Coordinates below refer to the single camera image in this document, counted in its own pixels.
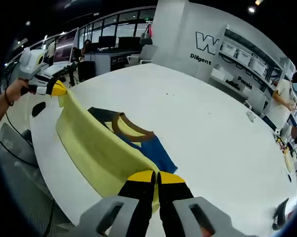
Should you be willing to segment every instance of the white wall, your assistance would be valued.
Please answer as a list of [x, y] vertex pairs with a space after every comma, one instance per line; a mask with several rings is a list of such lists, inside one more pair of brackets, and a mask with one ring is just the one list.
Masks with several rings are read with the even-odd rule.
[[[280, 61], [280, 57], [285, 57], [262, 32], [227, 12], [188, 0], [159, 0], [153, 28], [153, 44], [158, 46], [158, 51], [153, 62], [207, 81], [218, 55], [196, 48], [196, 32], [210, 35], [214, 40], [219, 39], [219, 47], [227, 25], [275, 60]], [[212, 63], [198, 62], [190, 57], [191, 53]]]

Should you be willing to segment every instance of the yellow cloth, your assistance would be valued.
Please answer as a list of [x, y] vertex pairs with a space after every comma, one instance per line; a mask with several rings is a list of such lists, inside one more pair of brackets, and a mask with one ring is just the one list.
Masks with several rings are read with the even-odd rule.
[[[139, 150], [129, 146], [82, 108], [73, 92], [59, 96], [64, 107], [56, 131], [68, 155], [102, 196], [117, 195], [131, 175], [144, 171], [159, 172], [157, 166]], [[157, 185], [153, 210], [159, 206]]]

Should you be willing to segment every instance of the shelf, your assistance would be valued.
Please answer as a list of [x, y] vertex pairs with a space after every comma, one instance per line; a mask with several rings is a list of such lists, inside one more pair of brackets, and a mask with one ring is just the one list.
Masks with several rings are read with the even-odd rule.
[[248, 65], [244, 64], [242, 61], [238, 60], [237, 58], [223, 52], [222, 50], [219, 51], [219, 54], [228, 57], [230, 59], [232, 59], [233, 61], [235, 61], [236, 63], [240, 64], [241, 66], [243, 66], [246, 70], [250, 71], [252, 74], [254, 74], [259, 80], [261, 80], [263, 83], [266, 84], [266, 86], [268, 86], [270, 89], [272, 89], [272, 91], [275, 90], [275, 87], [270, 85], [269, 82], [267, 82], [264, 78], [262, 78], [261, 75], [259, 75], [257, 72], [255, 72], [252, 68], [250, 68]]
[[225, 85], [226, 87], [230, 88], [231, 90], [235, 91], [237, 94], [239, 94], [240, 96], [242, 96], [243, 98], [245, 98], [246, 100], [248, 99], [248, 96], [245, 95], [244, 93], [240, 92], [238, 89], [232, 87], [230, 84], [220, 80], [220, 79], [217, 79], [216, 77], [213, 77], [212, 75], [210, 76], [211, 79], [221, 83], [222, 85]]
[[266, 63], [270, 64], [271, 66], [273, 66], [275, 68], [279, 68], [281, 71], [283, 70], [280, 63], [278, 63], [269, 54], [262, 51], [260, 48], [258, 48], [256, 45], [254, 45], [252, 42], [250, 42], [245, 37], [241, 36], [236, 31], [226, 28], [225, 36], [240, 43], [241, 45], [245, 46], [246, 48], [248, 48], [250, 51], [255, 53], [258, 57], [263, 59]]

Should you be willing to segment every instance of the white table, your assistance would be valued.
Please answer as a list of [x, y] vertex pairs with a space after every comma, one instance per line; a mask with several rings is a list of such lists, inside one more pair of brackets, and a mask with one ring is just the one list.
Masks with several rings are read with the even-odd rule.
[[[286, 198], [297, 202], [295, 172], [289, 182], [282, 152], [260, 118], [252, 123], [245, 106], [186, 74], [154, 64], [110, 72], [72, 88], [86, 109], [125, 112], [154, 131], [195, 197], [203, 196], [247, 235], [270, 236], [272, 210]], [[31, 118], [35, 153], [56, 202], [76, 225], [101, 197], [65, 151], [55, 125], [57, 98]], [[159, 213], [146, 236], [164, 236]]]

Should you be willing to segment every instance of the black frame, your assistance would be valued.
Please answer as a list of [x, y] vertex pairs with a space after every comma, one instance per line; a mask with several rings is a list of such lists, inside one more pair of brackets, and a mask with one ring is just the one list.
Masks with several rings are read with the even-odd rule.
[[[116, 14], [116, 15], [112, 15], [112, 16], [117, 16], [117, 20], [116, 20], [116, 22], [110, 24], [110, 25], [112, 25], [112, 26], [115, 26], [115, 29], [114, 29], [114, 36], [117, 36], [118, 24], [120, 23], [120, 22], [119, 22], [119, 21], [120, 21], [120, 15], [121, 15], [121, 14], [124, 14], [124, 13], [129, 13], [129, 12], [137, 12], [137, 18], [136, 18], [136, 19], [134, 19], [134, 20], [128, 20], [128, 21], [123, 21], [123, 23], [127, 23], [127, 24], [135, 24], [134, 32], [133, 32], [133, 37], [136, 36], [137, 25], [138, 25], [138, 24], [141, 24], [141, 23], [146, 23], [146, 20], [145, 20], [145, 19], [139, 19], [139, 17], [140, 17], [140, 13], [141, 13], [142, 11], [146, 11], [146, 10], [156, 10], [156, 9], [155, 9], [155, 8], [147, 8], [147, 9], [142, 9], [142, 10], [126, 11], [126, 12], [122, 12], [122, 13], [119, 13], [119, 14]], [[108, 19], [108, 18], [110, 18], [110, 17], [112, 17], [112, 16], [108, 16], [108, 17], [106, 17], [106, 18], [100, 20], [100, 21], [102, 21], [102, 24], [101, 24], [101, 36], [103, 36], [103, 29], [105, 28], [105, 27], [104, 27], [104, 20], [105, 20], [105, 19]], [[93, 24], [96, 23], [96, 22], [99, 22], [99, 21], [93, 21], [93, 22], [90, 22], [90, 23], [88, 23], [86, 26], [84, 26], [84, 28], [79, 29], [79, 32], [80, 32], [80, 30], [84, 29], [84, 40], [83, 40], [83, 42], [85, 42], [85, 29], [87, 28], [87, 30], [88, 30], [90, 24], [92, 24], [92, 27], [91, 27], [91, 39], [90, 39], [90, 40], [92, 41], [92, 33], [93, 33], [93, 31], [95, 30], [95, 28], [93, 27]], [[78, 39], [78, 47], [79, 47], [79, 48], [82, 48], [82, 47], [83, 47], [83, 45], [82, 45], [82, 46], [79, 45], [79, 39]]]

